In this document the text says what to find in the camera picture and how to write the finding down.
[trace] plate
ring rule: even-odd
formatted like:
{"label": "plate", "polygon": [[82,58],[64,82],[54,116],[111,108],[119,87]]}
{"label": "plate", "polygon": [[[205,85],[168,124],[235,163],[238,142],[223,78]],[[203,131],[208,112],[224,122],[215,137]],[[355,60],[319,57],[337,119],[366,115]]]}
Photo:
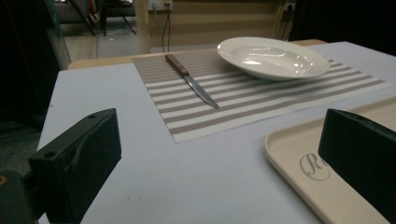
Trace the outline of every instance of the plate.
{"label": "plate", "polygon": [[270,80],[316,77],[330,67],[327,59],[311,49],[261,37],[224,40],[218,54],[246,73]]}

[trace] chair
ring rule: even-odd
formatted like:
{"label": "chair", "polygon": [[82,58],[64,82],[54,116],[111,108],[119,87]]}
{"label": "chair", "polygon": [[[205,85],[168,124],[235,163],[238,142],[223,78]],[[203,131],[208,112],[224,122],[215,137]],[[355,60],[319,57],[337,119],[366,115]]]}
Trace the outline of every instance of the chair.
{"label": "chair", "polygon": [[85,23],[92,35],[95,35],[92,27],[95,27],[91,16],[88,0],[65,0],[53,1],[60,24]]}
{"label": "chair", "polygon": [[106,36],[106,22],[109,17],[122,17],[128,25],[130,31],[136,35],[136,30],[126,20],[125,17],[135,17],[134,2],[123,0],[102,0],[100,2],[100,23]]}

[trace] black block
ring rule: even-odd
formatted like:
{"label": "black block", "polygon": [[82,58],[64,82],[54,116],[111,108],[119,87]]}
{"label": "black block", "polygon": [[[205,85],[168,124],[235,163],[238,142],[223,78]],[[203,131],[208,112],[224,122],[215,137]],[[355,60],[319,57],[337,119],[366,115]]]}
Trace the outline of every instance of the black block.
{"label": "black block", "polygon": [[79,223],[121,156],[115,109],[82,119],[30,159],[51,223]]}
{"label": "black block", "polygon": [[396,132],[329,109],[318,154],[384,218],[396,222]]}

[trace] tray logo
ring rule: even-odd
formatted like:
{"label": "tray logo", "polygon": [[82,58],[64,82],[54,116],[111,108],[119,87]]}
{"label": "tray logo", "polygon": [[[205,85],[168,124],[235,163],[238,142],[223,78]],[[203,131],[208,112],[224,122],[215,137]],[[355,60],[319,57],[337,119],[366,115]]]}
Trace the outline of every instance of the tray logo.
{"label": "tray logo", "polygon": [[300,159],[300,168],[309,178],[324,181],[330,177],[331,168],[320,156],[308,153]]}

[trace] knife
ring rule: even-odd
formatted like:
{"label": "knife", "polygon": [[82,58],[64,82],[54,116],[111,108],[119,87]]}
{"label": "knife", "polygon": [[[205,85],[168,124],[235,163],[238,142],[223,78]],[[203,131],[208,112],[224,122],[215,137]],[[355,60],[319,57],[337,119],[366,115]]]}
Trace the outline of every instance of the knife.
{"label": "knife", "polygon": [[192,89],[197,93],[201,99],[207,102],[209,105],[212,105],[216,109],[219,109],[218,104],[207,94],[207,92],[195,81],[194,78],[190,76],[189,71],[175,58],[172,54],[165,55],[166,61],[169,62],[172,67],[181,75],[187,83],[192,87]]}

